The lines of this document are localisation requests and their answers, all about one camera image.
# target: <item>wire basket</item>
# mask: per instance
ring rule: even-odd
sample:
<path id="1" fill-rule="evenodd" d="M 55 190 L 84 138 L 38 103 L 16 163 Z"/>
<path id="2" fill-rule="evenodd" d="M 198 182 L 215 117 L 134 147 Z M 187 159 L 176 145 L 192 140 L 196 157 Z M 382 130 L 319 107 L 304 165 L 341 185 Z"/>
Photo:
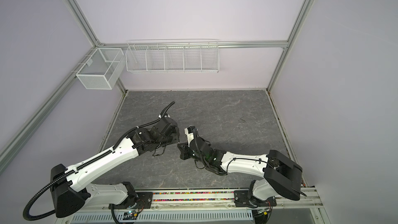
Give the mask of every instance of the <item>wire basket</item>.
<path id="1" fill-rule="evenodd" d="M 150 72 L 218 72 L 217 43 L 178 45 L 129 45 L 126 50 L 127 71 Z"/>
<path id="2" fill-rule="evenodd" d="M 98 47 L 76 73 L 87 89 L 112 89 L 125 63 L 121 48 Z"/>

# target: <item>gray marble tabletop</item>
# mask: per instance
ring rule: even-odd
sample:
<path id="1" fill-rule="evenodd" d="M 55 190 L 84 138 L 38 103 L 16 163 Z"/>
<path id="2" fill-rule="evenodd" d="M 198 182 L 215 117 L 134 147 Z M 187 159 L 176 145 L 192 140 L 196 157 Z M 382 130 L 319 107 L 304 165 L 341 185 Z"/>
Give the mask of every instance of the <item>gray marble tabletop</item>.
<path id="1" fill-rule="evenodd" d="M 145 91 L 128 93 L 105 148 L 128 129 L 155 120 L 171 101 L 168 114 L 178 123 L 180 142 L 184 128 L 193 125 L 211 147 L 237 154 L 260 155 L 278 150 L 287 155 L 281 133 L 265 91 Z M 181 160 L 177 145 L 162 156 L 147 152 L 97 178 L 97 184 L 129 181 L 136 189 L 249 187 L 260 177 L 230 173 L 218 176 Z"/>

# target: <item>black corrugated cable conduit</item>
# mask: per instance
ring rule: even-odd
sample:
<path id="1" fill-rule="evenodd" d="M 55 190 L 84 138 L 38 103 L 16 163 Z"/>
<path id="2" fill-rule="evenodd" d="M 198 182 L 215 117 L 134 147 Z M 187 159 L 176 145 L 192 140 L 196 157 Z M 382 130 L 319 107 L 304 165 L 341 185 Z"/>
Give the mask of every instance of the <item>black corrugated cable conduit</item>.
<path id="1" fill-rule="evenodd" d="M 170 108 L 172 105 L 174 105 L 174 103 L 176 103 L 176 102 L 175 102 L 175 101 L 172 101 L 169 105 L 167 105 L 167 106 L 162 110 L 162 112 L 160 112 L 160 116 L 159 116 L 159 118 L 158 118 L 157 120 L 152 121 L 152 122 L 149 122 L 149 123 L 144 124 L 144 125 L 142 125 L 142 126 L 138 126 L 138 128 L 147 127 L 147 126 L 150 126 L 150 125 L 152 125 L 152 124 L 155 124 L 155 123 L 159 122 L 160 119 L 166 115 L 167 110 L 169 110 L 169 108 Z M 122 140 L 123 140 L 125 137 L 127 137 L 128 134 L 130 134 L 132 131 L 134 131 L 134 130 L 136 130 L 136 129 L 137 129 L 137 127 L 134 127 L 134 128 L 131 128 L 130 130 L 128 130 L 127 132 L 125 132 L 125 133 L 117 140 L 116 144 L 112 147 L 112 149 L 115 150 L 115 149 L 119 146 L 120 142 L 122 142 Z M 87 161 L 87 162 L 85 162 L 85 163 L 79 165 L 79 166 L 76 168 L 76 170 L 79 171 L 79 170 L 83 169 L 84 167 L 86 167 L 87 165 L 92 164 L 93 162 L 98 161 L 99 159 L 101 159 L 101 158 L 103 158 L 103 157 L 105 157 L 105 156 L 107 156 L 107 155 L 109 155 L 109 154 L 111 154 L 111 153 L 112 153 L 112 151 L 111 151 L 111 150 L 108 150 L 107 152 L 104 152 L 104 153 L 102 153 L 101 155 L 98 155 L 97 157 L 95 157 L 95 158 L 93 158 L 93 159 L 90 159 L 89 161 Z M 56 179 L 52 180 L 49 184 L 47 184 L 47 185 L 46 185 L 45 187 L 43 187 L 39 192 L 37 192 L 37 193 L 32 197 L 32 199 L 30 199 L 30 201 L 27 203 L 27 205 L 26 205 L 25 208 L 23 209 L 23 213 L 22 213 L 23 218 L 24 218 L 25 220 L 40 220 L 40 219 L 43 219 L 43 218 L 45 218 L 45 217 L 47 217 L 47 216 L 50 216 L 50 215 L 52 215 L 52 214 L 55 214 L 55 210 L 52 210 L 52 211 L 49 211 L 49 212 L 47 212 L 47 213 L 45 213 L 45 214 L 40 214 L 40 215 L 33 216 L 33 215 L 30 215 L 30 214 L 29 214 L 29 211 L 30 211 L 30 209 L 31 209 L 31 207 L 32 207 L 32 205 L 33 205 L 33 203 L 35 203 L 35 201 L 36 201 L 45 191 L 47 191 L 47 189 L 51 188 L 51 187 L 52 187 L 54 184 L 56 184 L 57 182 L 60 182 L 60 181 L 64 180 L 67 176 L 69 176 L 70 174 L 73 174 L 74 172 L 75 172 L 74 170 L 71 170 L 71 171 L 69 171 L 69 172 L 66 172 L 66 173 L 63 174 L 62 176 L 57 177 Z"/>

